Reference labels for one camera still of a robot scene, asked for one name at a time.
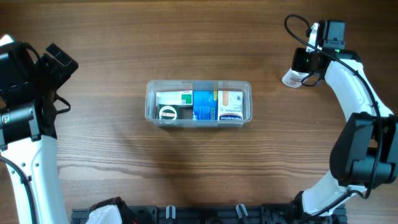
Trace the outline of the blue medicine box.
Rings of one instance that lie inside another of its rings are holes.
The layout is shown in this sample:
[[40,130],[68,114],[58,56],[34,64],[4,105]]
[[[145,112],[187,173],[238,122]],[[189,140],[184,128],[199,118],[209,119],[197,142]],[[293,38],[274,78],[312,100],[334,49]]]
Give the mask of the blue medicine box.
[[194,120],[218,119],[217,91],[193,92],[193,119]]

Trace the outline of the white Panadol box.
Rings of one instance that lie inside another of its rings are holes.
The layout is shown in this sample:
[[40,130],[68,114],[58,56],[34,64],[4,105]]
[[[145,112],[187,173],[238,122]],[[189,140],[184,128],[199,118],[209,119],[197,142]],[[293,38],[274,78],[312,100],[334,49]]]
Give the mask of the white Panadol box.
[[192,106],[193,91],[184,90],[157,92],[156,103],[158,105]]

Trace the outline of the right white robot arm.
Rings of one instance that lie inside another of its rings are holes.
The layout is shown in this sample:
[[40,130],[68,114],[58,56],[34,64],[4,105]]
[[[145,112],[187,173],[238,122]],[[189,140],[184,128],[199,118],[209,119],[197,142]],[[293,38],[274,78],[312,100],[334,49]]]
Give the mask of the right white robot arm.
[[397,117],[374,92],[356,52],[322,54],[297,48],[292,70],[326,81],[346,120],[331,150],[328,172],[295,197],[292,219],[308,223],[332,216],[352,196],[367,199],[373,189],[396,180]]

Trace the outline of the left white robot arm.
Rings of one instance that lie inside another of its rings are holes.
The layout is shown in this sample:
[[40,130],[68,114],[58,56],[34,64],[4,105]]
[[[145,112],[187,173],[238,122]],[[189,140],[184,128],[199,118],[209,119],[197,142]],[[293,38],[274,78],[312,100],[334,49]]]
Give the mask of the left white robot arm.
[[1,161],[20,223],[68,223],[57,171],[55,119],[70,111],[57,90],[78,63],[56,44],[46,53],[1,37]]

